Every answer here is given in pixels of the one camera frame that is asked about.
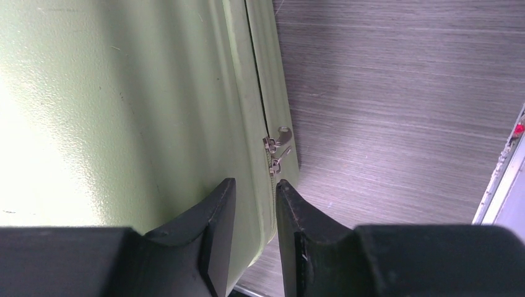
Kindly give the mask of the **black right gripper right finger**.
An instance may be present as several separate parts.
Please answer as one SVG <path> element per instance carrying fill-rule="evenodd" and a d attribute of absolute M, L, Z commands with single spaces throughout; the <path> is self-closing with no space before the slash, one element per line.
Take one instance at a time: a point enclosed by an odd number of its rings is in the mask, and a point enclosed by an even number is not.
<path fill-rule="evenodd" d="M 524 244 L 487 225 L 347 228 L 276 187 L 286 296 L 523 296 Z"/>

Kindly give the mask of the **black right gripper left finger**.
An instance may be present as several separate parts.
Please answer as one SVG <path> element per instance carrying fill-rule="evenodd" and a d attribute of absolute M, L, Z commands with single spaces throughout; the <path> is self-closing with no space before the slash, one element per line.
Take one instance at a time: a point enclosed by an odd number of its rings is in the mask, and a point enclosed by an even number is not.
<path fill-rule="evenodd" d="M 236 181 L 144 235 L 2 228 L 2 296 L 226 296 Z"/>

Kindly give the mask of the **green hard-shell suitcase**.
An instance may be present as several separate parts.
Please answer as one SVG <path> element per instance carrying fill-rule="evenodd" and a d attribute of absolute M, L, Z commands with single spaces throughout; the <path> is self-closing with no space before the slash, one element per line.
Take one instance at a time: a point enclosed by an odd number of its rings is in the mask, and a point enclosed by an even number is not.
<path fill-rule="evenodd" d="M 1 229 L 144 235 L 227 178 L 229 294 L 298 178 L 271 1 L 1 2 Z"/>

